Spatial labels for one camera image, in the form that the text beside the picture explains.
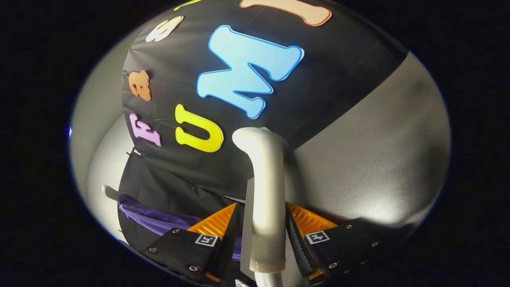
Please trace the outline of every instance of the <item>gray surface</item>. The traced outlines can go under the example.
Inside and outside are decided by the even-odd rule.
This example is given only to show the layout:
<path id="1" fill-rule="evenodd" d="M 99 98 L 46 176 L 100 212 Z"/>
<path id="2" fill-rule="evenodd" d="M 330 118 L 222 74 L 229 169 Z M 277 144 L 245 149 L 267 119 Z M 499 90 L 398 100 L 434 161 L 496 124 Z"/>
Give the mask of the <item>gray surface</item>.
<path id="1" fill-rule="evenodd" d="M 120 74 L 128 49 L 142 29 L 129 34 L 99 62 L 90 73 L 74 107 L 69 139 L 71 164 L 78 190 L 87 205 L 89 165 L 99 142 L 123 114 Z"/>
<path id="2" fill-rule="evenodd" d="M 108 198 L 103 184 L 119 190 L 120 179 L 134 144 L 124 115 L 117 118 L 94 152 L 87 176 L 87 204 L 101 225 L 116 239 L 126 241 L 120 232 L 117 201 Z"/>
<path id="3" fill-rule="evenodd" d="M 409 53 L 368 96 L 294 151 L 298 172 L 286 178 L 286 200 L 334 222 L 356 219 L 387 241 L 401 241 L 434 204 L 449 156 L 443 99 Z M 296 171 L 295 164 L 290 166 Z M 254 278 L 249 270 L 252 194 L 250 179 L 241 271 Z M 286 249 L 291 253 L 289 244 Z M 298 286 L 290 280 L 300 276 L 291 266 L 283 272 L 284 285 Z"/>

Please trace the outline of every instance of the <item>orange gripper pad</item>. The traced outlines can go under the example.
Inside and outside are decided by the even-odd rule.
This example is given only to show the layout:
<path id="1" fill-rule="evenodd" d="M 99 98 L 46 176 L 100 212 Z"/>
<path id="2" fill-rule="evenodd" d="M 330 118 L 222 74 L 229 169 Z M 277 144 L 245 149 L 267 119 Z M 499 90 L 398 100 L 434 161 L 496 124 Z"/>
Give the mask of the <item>orange gripper pad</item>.
<path id="1" fill-rule="evenodd" d="M 303 237 L 303 239 L 306 234 L 338 226 L 335 223 L 292 203 L 287 202 L 287 206 L 289 206 L 289 209 L 292 212 L 292 216 L 296 221 L 297 229 L 299 229 L 299 233 L 301 233 L 301 237 Z"/>
<path id="2" fill-rule="evenodd" d="M 223 240 L 228 222 L 232 217 L 235 207 L 235 203 L 225 207 L 224 209 L 188 228 L 188 231 L 206 235 L 215 235 Z"/>
<path id="3" fill-rule="evenodd" d="M 314 272 L 314 273 L 312 273 L 312 274 L 308 275 L 308 279 L 313 280 L 313 279 L 315 279 L 315 278 L 319 277 L 319 276 L 320 276 L 320 275 L 322 275 L 322 274 L 323 274 L 323 273 L 322 273 L 322 270 L 317 269 L 317 270 L 315 270 L 315 272 Z"/>

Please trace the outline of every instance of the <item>purple cloth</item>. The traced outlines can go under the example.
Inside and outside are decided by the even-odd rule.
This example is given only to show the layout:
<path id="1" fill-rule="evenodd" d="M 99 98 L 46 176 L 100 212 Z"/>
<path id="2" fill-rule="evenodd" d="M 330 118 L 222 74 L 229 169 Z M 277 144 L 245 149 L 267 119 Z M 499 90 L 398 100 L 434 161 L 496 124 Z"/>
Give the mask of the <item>purple cloth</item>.
<path id="1" fill-rule="evenodd" d="M 147 207 L 127 194 L 120 196 L 118 206 L 127 218 L 136 221 L 157 235 L 164 235 L 172 228 L 188 230 L 191 226 L 202 221 L 198 217 L 164 212 Z M 234 244 L 232 260 L 241 261 L 241 234 L 237 236 Z"/>

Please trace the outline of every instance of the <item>white curved pipe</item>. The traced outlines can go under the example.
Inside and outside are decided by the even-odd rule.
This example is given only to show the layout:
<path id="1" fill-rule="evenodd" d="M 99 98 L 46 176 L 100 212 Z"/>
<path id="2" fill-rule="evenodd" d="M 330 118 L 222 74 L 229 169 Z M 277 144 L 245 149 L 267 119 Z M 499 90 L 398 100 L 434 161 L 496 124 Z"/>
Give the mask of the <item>white curved pipe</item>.
<path id="1" fill-rule="evenodd" d="M 284 150 L 287 144 L 266 128 L 241 128 L 233 133 L 232 140 L 248 154 L 253 165 L 250 270 L 255 272 L 259 287 L 282 286 L 279 272 L 285 269 Z"/>

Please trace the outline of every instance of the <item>orange letter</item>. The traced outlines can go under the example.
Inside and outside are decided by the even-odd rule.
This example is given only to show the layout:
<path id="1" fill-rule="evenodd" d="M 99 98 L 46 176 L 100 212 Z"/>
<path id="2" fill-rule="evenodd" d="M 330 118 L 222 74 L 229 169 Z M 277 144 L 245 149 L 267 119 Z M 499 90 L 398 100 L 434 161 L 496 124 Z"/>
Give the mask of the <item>orange letter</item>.
<path id="1" fill-rule="evenodd" d="M 132 72 L 129 74 L 128 82 L 134 95 L 139 95 L 144 101 L 150 100 L 149 76 L 144 70 L 140 73 Z"/>
<path id="2" fill-rule="evenodd" d="M 248 8 L 253 5 L 267 6 L 287 11 L 303 18 L 304 22 L 310 26 L 322 25 L 331 17 L 330 10 L 298 0 L 243 0 L 241 4 L 239 4 L 241 8 Z"/>

